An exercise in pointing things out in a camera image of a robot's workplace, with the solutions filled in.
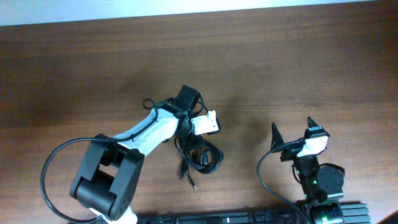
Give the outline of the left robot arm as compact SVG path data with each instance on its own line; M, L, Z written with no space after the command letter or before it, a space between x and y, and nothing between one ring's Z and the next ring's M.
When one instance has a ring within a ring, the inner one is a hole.
M72 182L70 195L107 223L136 223L130 206L145 157L160 143L193 132L190 118L201 94L184 85L175 98L154 103L133 128L90 141Z

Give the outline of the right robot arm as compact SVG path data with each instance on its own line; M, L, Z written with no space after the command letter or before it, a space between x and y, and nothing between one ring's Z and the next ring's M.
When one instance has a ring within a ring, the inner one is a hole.
M302 138L285 142L272 123L271 152L279 152L282 162L293 162L294 177L305 195L305 200L295 204L303 223L344 223L339 199L344 196L345 170L336 164L319 163L318 155L327 149L330 134L311 117L307 126Z

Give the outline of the black usb cable short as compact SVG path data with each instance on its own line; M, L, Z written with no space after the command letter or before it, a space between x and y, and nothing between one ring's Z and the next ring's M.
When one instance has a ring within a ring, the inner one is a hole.
M211 154L211 150L204 149L202 152L193 152L184 151L181 153L182 155L182 177L188 179L190 185L194 190L197 190L196 183L194 179L190 175L190 168L196 169L201 174L211 174L214 170L214 167L217 167L214 161L209 160L209 155Z

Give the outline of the black usb cable long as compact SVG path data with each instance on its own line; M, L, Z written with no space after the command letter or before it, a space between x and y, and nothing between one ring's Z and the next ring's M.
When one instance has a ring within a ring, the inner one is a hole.
M214 173L219 165L222 163L223 159L224 159L224 153L222 150L218 149L213 143L209 142L208 140L205 140L205 147L203 149L199 149L199 150L192 150L191 153L193 152L199 152L199 151L203 151L204 149L209 149L211 150L211 154L209 155L209 160L210 161L214 161L217 165L217 167L214 167L214 170L212 173Z

